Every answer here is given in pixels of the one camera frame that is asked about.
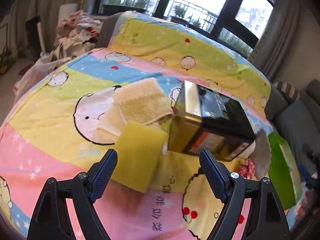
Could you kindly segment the grey curtain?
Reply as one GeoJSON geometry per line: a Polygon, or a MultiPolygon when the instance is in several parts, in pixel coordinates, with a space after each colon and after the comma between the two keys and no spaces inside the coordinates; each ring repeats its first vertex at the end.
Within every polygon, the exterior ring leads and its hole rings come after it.
{"type": "Polygon", "coordinates": [[[276,0],[269,22],[248,60],[270,81],[283,70],[300,17],[300,0],[276,0]]]}

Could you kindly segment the grey sofa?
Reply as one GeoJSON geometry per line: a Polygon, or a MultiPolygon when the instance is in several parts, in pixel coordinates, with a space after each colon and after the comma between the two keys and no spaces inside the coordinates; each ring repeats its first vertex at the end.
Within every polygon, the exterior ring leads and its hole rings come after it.
{"type": "Polygon", "coordinates": [[[319,81],[313,79],[300,94],[299,100],[288,104],[272,84],[265,114],[288,142],[297,166],[313,175],[316,165],[308,158],[307,150],[319,152],[319,81]]]}

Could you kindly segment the crumpled floral cloth pile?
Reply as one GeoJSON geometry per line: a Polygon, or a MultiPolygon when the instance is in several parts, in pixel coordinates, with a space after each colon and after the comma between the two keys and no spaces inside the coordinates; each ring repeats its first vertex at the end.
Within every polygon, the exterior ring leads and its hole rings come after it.
{"type": "Polygon", "coordinates": [[[82,10],[60,21],[55,30],[54,49],[41,55],[13,86],[15,101],[64,63],[94,49],[102,25],[82,10]]]}

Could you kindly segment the yellow sponge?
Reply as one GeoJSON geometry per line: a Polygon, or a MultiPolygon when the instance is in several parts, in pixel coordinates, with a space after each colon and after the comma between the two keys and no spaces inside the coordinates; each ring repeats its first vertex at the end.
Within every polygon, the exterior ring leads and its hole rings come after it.
{"type": "Polygon", "coordinates": [[[144,193],[155,173],[160,156],[167,144],[168,134],[135,121],[129,121],[114,149],[118,162],[112,180],[144,193]]]}

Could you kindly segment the black framed window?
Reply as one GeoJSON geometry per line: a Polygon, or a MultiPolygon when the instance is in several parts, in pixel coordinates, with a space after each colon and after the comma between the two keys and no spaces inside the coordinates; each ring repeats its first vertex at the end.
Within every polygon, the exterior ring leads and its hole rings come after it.
{"type": "Polygon", "coordinates": [[[247,58],[274,10],[276,0],[95,0],[96,15],[135,10],[178,23],[247,58]]]}

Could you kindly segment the beige towel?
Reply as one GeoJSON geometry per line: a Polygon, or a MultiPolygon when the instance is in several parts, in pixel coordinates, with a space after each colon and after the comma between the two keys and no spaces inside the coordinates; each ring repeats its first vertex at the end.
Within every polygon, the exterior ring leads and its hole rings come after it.
{"type": "Polygon", "coordinates": [[[117,88],[98,129],[118,137],[129,121],[150,125],[173,114],[170,99],[151,77],[117,88]]]}

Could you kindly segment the black gold tin box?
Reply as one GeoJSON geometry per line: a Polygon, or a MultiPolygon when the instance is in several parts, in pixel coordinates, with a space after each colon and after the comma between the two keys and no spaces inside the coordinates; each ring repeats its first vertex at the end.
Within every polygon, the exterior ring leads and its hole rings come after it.
{"type": "Polygon", "coordinates": [[[184,81],[175,101],[168,150],[217,160],[248,158],[256,135],[240,102],[210,88],[184,81]]]}

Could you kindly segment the striped cushion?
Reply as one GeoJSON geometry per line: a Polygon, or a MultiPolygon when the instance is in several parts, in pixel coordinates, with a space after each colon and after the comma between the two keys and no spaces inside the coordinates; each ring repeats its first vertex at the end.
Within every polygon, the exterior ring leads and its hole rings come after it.
{"type": "Polygon", "coordinates": [[[290,83],[277,81],[273,84],[281,93],[288,104],[292,104],[301,98],[301,94],[290,83]]]}

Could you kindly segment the white purple plush toy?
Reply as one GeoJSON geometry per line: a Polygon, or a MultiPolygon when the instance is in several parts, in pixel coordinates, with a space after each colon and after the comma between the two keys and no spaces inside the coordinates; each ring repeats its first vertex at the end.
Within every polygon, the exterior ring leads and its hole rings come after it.
{"type": "Polygon", "coordinates": [[[264,129],[260,129],[255,135],[255,141],[248,146],[239,158],[249,158],[255,165],[254,176],[258,180],[265,177],[271,165],[271,146],[264,129]]]}

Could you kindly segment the green white storage box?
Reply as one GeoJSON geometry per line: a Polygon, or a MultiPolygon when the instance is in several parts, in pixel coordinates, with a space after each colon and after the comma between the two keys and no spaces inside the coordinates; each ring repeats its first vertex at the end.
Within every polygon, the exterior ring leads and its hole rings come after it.
{"type": "Polygon", "coordinates": [[[270,133],[268,141],[271,148],[269,178],[276,189],[284,210],[295,206],[303,189],[296,160],[288,142],[277,133],[270,133]]]}

